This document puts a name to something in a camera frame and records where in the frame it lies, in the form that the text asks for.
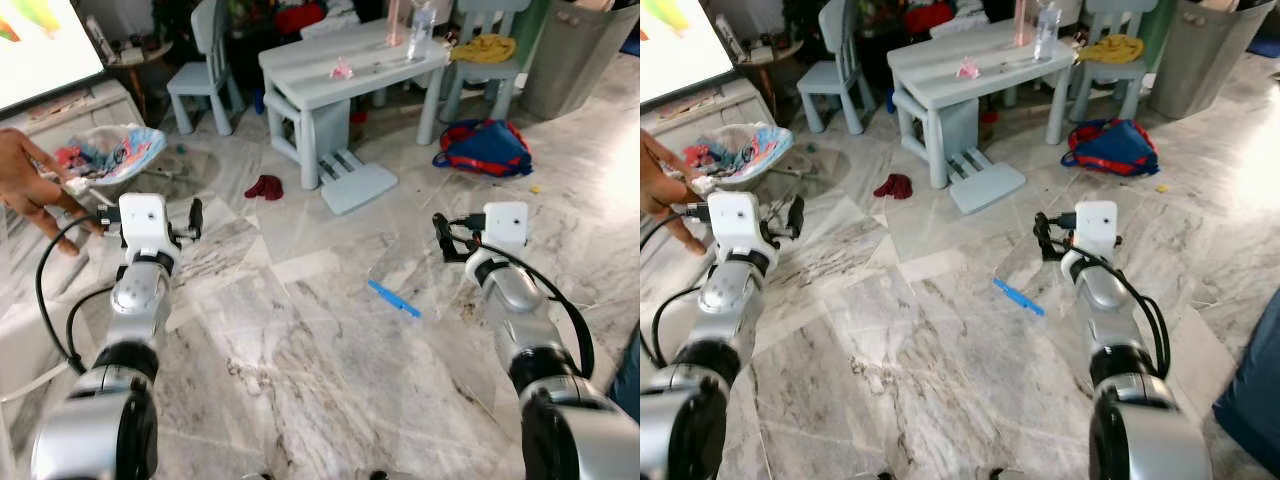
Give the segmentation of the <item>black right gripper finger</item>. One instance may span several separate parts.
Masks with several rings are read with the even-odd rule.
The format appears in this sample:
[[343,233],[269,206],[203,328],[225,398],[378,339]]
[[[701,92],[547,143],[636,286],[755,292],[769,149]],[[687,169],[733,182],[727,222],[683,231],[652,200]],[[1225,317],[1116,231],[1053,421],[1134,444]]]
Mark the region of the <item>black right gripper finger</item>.
[[1044,262],[1059,262],[1062,259],[1062,252],[1056,248],[1055,239],[1050,237],[1050,225],[1051,220],[1043,212],[1037,212],[1033,236],[1039,246],[1042,260]]
[[433,215],[433,227],[435,229],[436,242],[442,251],[442,257],[444,262],[465,262],[467,260],[466,252],[460,252],[454,246],[454,237],[451,232],[451,221],[442,212],[435,212]]

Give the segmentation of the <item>bare person hand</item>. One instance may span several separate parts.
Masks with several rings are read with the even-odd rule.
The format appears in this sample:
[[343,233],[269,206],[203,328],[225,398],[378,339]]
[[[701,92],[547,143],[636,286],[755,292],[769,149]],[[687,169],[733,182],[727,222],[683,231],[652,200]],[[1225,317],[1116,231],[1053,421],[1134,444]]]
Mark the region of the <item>bare person hand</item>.
[[689,186],[700,173],[690,170],[684,160],[644,129],[640,129],[640,197],[644,212],[660,221],[675,214],[672,205],[701,201]]
[[35,145],[26,133],[14,128],[1,129],[3,204],[35,224],[50,239],[58,234],[60,227],[46,210],[47,206],[58,206],[72,219],[90,214],[63,189],[63,184],[73,179],[65,168]]

